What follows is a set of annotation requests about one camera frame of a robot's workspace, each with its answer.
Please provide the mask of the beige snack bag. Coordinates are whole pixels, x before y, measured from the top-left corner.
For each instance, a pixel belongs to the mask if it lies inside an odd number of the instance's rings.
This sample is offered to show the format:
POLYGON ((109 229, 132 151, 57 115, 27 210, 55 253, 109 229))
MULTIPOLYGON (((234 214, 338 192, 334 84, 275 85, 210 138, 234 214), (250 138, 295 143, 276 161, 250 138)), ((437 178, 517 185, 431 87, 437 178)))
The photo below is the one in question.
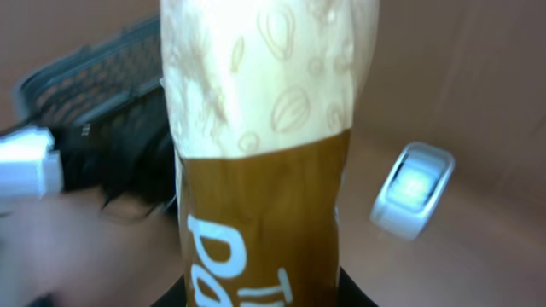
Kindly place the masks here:
POLYGON ((335 306, 378 0, 162 0, 190 306, 335 306))

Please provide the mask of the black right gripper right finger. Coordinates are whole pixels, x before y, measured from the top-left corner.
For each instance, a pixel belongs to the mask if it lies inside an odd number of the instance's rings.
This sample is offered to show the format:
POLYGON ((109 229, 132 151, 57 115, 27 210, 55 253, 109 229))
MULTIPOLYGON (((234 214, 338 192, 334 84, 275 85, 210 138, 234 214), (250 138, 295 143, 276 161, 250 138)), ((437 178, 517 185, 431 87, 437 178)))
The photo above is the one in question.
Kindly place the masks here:
POLYGON ((378 307, 378 304, 360 289, 343 268, 340 269, 337 301, 339 307, 378 307))

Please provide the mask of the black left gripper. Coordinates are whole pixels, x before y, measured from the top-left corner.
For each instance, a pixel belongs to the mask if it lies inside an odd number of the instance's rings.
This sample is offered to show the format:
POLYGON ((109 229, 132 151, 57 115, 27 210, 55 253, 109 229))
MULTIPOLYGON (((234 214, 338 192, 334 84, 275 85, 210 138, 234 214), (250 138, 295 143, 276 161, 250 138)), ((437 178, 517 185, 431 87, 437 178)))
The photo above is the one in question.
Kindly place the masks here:
POLYGON ((99 187, 103 205, 123 194, 174 206, 174 146, 162 89, 131 98, 99 119, 53 129, 65 193, 99 187))

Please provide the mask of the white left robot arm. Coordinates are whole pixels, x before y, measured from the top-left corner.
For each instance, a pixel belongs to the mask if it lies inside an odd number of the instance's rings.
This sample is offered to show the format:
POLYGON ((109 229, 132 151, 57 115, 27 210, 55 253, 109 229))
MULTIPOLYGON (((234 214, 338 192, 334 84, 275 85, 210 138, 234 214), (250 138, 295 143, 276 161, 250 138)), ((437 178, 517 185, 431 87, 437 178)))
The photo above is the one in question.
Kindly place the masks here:
POLYGON ((86 188, 100 188, 106 204, 129 194, 151 206, 173 206, 173 141, 162 89, 76 124, 25 124, 3 136, 2 198, 86 188))

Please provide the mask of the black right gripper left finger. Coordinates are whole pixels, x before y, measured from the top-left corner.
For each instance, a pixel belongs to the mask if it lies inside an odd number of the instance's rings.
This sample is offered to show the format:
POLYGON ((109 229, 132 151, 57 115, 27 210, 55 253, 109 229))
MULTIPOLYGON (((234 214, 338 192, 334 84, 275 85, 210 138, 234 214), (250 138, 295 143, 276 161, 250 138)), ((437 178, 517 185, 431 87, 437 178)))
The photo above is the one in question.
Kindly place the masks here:
POLYGON ((184 276, 182 275, 174 285, 165 292, 151 307, 186 307, 187 294, 184 276))

